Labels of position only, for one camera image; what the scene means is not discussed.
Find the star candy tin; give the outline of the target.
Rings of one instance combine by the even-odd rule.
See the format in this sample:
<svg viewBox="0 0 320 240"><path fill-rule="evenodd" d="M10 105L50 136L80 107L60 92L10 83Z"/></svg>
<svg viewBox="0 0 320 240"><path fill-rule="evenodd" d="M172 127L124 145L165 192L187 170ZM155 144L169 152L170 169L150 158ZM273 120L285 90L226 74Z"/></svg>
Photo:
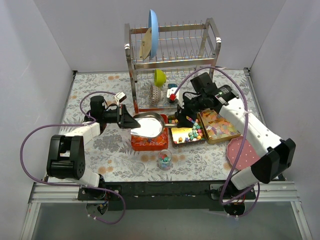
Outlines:
<svg viewBox="0 0 320 240"><path fill-rule="evenodd" d="M170 128L169 132L172 146L176 149L204 144L206 141L204 126L199 114L193 127Z"/></svg>

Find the metal scoop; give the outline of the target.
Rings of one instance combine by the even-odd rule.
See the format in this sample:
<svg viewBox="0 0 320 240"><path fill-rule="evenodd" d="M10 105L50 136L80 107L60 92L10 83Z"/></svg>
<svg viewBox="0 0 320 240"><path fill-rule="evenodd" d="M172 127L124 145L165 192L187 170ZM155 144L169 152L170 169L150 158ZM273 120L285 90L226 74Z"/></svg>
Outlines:
<svg viewBox="0 0 320 240"><path fill-rule="evenodd" d="M140 127L132 128L132 136L153 139L160 136L165 128L177 128L177 123L165 123L164 118L156 112L142 112L133 116Z"/></svg>

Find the gold tin of candies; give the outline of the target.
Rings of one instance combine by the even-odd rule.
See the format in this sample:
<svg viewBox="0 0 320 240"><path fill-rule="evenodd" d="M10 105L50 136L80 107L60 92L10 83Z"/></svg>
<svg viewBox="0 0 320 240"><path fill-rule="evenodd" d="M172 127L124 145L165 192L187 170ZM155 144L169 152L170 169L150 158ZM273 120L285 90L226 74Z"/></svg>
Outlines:
<svg viewBox="0 0 320 240"><path fill-rule="evenodd" d="M204 110L199 113L199 118L204 127L207 143L210 145L230 141L241 133L224 117L214 110Z"/></svg>

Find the orange lollipop candy tin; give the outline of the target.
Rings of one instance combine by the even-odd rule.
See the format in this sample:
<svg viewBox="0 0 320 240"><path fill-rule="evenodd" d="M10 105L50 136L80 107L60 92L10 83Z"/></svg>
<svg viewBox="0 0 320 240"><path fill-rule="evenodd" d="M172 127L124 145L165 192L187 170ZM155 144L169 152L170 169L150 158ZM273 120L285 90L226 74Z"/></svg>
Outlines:
<svg viewBox="0 0 320 240"><path fill-rule="evenodd" d="M168 117L160 114L165 123L168 123ZM131 146L135 151L160 151L168 148L169 137L168 130L165 128L163 133L155 138L145 138L131 135Z"/></svg>

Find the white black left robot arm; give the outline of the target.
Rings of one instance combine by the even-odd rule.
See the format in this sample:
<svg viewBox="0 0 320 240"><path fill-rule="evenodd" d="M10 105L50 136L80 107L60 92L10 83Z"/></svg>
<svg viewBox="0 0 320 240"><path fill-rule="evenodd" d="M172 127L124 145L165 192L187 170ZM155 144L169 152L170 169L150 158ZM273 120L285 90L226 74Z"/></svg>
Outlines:
<svg viewBox="0 0 320 240"><path fill-rule="evenodd" d="M110 109L102 95L90 98L90 110L84 113L81 126L73 131L51 137L46 165L47 175L73 181L81 186L90 186L89 194L95 200L106 196L106 187L99 174L86 167L85 145L100 136L107 124L117 124L121 129L139 128L141 125L131 116L122 101L123 92L113 95L115 104Z"/></svg>

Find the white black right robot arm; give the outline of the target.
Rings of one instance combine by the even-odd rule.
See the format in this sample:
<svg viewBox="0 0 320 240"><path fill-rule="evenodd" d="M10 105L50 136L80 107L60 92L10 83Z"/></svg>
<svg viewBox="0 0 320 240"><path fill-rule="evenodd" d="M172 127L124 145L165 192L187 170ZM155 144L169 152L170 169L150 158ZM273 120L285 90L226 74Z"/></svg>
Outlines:
<svg viewBox="0 0 320 240"><path fill-rule="evenodd" d="M238 94L229 85L217 87L207 72L190 79L194 97L181 93L181 87L169 95L177 101L175 118L179 127L191 127L197 113L210 109L229 121L244 139L248 140L258 155L251 166L237 173L230 173L222 187L232 199L237 199L246 189L257 184L268 184L292 165L296 144L291 139L282 139L268 129L254 114L249 112L244 94Z"/></svg>

